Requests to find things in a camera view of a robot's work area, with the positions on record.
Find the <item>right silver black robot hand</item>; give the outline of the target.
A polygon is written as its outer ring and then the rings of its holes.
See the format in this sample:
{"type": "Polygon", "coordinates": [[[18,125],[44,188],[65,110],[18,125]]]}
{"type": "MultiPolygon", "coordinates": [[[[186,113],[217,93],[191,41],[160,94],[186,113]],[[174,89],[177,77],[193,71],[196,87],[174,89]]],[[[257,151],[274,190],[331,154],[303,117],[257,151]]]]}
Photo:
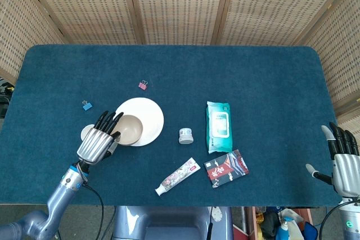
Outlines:
{"type": "Polygon", "coordinates": [[[359,146],[355,136],[348,130],[330,122],[330,126],[321,126],[326,137],[330,158],[332,161],[332,175],[320,173],[311,164],[306,164],[307,171],[328,185],[333,186],[335,192],[344,198],[359,197],[359,146]]]}

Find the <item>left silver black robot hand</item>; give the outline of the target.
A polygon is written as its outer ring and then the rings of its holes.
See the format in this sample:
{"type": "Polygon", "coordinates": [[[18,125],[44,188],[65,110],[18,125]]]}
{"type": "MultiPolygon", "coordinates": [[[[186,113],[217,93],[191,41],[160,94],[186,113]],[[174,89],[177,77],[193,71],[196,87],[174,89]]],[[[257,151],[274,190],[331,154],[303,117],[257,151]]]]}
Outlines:
{"type": "Polygon", "coordinates": [[[116,141],[121,136],[121,132],[115,132],[114,129],[123,115],[124,112],[116,115],[115,112],[108,111],[100,115],[76,152],[81,162],[95,165],[113,154],[110,148],[117,144],[116,141]]]}

